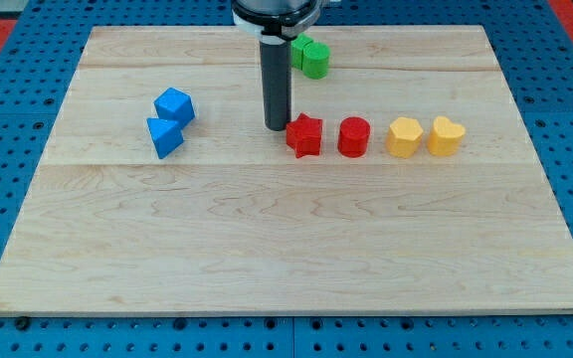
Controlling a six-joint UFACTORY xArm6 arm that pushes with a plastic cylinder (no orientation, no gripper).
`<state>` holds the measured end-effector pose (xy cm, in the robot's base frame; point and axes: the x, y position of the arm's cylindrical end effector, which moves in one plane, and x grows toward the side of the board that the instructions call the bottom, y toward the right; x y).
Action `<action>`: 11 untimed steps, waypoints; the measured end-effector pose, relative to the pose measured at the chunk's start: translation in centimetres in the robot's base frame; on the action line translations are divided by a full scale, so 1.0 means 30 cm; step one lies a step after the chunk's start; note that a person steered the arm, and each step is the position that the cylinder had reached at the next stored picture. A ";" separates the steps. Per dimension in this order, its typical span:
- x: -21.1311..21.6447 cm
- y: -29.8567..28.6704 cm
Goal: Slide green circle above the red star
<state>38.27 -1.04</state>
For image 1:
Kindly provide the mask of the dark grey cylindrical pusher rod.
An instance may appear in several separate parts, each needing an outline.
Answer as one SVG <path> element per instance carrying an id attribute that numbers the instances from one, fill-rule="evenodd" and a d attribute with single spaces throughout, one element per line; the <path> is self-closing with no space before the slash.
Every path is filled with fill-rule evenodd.
<path id="1" fill-rule="evenodd" d="M 282 131 L 291 119 L 290 42 L 265 36 L 260 41 L 260 56 L 265 126 Z"/>

